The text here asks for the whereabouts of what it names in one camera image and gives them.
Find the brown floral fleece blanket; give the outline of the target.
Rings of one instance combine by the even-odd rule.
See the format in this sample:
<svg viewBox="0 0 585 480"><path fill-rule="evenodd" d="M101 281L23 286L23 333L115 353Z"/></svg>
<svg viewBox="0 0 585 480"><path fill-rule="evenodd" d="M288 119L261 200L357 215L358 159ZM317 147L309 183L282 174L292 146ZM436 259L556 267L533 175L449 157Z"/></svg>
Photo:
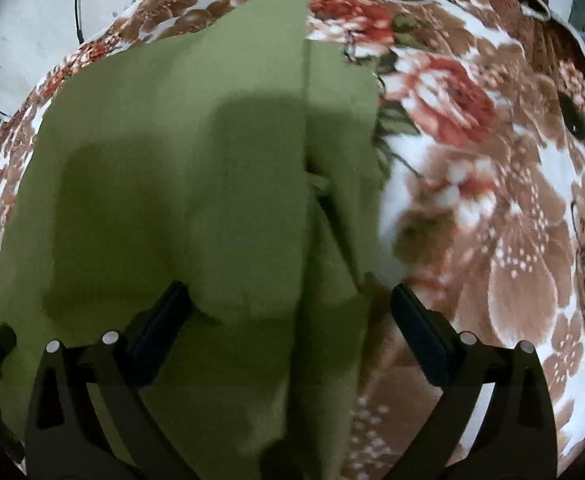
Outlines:
<svg viewBox="0 0 585 480"><path fill-rule="evenodd" d="M43 117L104 58L192 35L252 0L143 0L66 56L0 131L0 253ZM399 344L389 296L407 285L485 344L533 344L553 404L559 478L585 452L585 142L497 0L310 0L310 40L370 70L378 196L369 305L348 451L335 479L388 479L396 445L372 398ZM280 440L255 479L308 479Z"/></svg>

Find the olive green garment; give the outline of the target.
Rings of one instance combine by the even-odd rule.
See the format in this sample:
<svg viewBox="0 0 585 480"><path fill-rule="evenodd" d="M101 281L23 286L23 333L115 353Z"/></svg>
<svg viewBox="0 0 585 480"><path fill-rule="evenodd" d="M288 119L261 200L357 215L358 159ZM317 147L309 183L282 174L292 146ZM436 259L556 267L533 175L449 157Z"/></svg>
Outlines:
<svg viewBox="0 0 585 480"><path fill-rule="evenodd" d="M121 330L170 283L196 306L148 411L205 479L288 440L308 479L348 451L378 196L377 82L310 40L310 0L252 0L104 58L46 110L0 253L0 382L26 430L45 345Z"/></svg>

